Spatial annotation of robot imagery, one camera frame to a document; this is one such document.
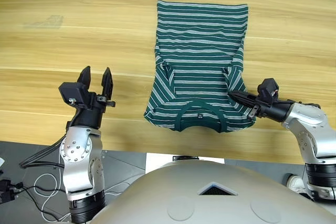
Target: shoe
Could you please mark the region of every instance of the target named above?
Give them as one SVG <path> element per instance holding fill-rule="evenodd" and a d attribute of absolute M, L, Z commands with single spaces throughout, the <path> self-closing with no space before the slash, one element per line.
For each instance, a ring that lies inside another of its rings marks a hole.
<path fill-rule="evenodd" d="M 286 187 L 298 194 L 306 194 L 306 188 L 304 187 L 303 180 L 298 175 L 291 175 L 286 183 Z"/>

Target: black connector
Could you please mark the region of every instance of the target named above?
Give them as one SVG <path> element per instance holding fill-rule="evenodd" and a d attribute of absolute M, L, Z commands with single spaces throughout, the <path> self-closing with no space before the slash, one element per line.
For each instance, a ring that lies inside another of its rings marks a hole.
<path fill-rule="evenodd" d="M 14 191 L 11 189 L 13 187 L 15 186 L 11 184 L 9 179 L 0 180 L 0 204 L 15 199 Z"/>
<path fill-rule="evenodd" d="M 0 191 L 8 191 L 11 186 L 11 181 L 9 179 L 0 180 Z"/>
<path fill-rule="evenodd" d="M 13 190 L 0 192 L 0 204 L 12 201 L 14 199 L 15 199 L 15 194 Z"/>

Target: wood grain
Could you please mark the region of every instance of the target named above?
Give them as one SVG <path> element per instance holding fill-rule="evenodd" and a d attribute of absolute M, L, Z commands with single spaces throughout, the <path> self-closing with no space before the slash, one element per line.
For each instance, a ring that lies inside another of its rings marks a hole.
<path fill-rule="evenodd" d="M 117 106 L 103 118 L 105 149 L 302 163 L 294 136 L 267 119 L 218 134 L 173 132 L 143 118 L 155 72 L 156 1 L 0 0 L 0 140 L 53 143 L 73 115 L 58 86 L 91 65 L 91 89 L 100 92 L 109 66 Z M 166 1 L 247 3 L 248 90 L 273 77 L 282 98 L 320 103 L 336 127 L 335 0 Z M 57 17 L 61 24 L 47 23 Z"/>

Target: gray floor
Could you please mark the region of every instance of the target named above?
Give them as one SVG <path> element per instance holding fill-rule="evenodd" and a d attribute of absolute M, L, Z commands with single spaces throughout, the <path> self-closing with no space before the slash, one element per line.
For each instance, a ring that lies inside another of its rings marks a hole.
<path fill-rule="evenodd" d="M 23 182 L 25 186 L 31 186 L 39 175 L 52 173 L 59 180 L 59 171 L 57 169 L 39 167 L 23 170 L 18 166 L 20 161 L 36 153 L 43 147 L 39 145 L 0 142 L 0 157 L 6 161 L 1 167 L 4 174 L 0 176 L 0 179 L 9 178 L 12 180 L 12 183 Z M 47 160 L 57 161 L 57 158 L 57 153 L 53 153 L 48 156 Z M 118 193 L 127 188 L 127 183 L 131 184 L 144 174 L 146 156 L 145 153 L 103 151 L 102 158 L 105 188 L 108 189 L 114 185 L 118 185 L 113 187 L 112 191 L 106 191 L 106 201 L 108 203 L 114 200 L 118 196 Z M 232 159 L 225 159 L 225 163 L 255 170 L 279 183 L 283 182 L 283 177 L 288 173 L 302 176 L 304 171 L 303 165 L 237 161 Z M 38 181 L 37 185 L 45 188 L 54 188 L 55 182 L 51 177 L 44 176 Z M 31 192 L 41 206 L 46 198 L 36 195 L 33 190 Z M 45 210 L 53 212 L 59 218 L 68 213 L 66 195 L 59 192 L 53 196 L 46 203 Z M 45 221 L 28 195 L 22 193 L 14 201 L 0 205 L 0 223 L 45 223 Z"/>

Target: striped t-shirt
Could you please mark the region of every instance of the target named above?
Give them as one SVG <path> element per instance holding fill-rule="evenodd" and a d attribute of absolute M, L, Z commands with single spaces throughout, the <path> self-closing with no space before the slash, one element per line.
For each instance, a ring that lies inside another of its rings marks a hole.
<path fill-rule="evenodd" d="M 246 88 L 241 78 L 247 5 L 157 2 L 155 79 L 144 117 L 182 131 L 247 128 L 250 108 L 228 92 Z"/>

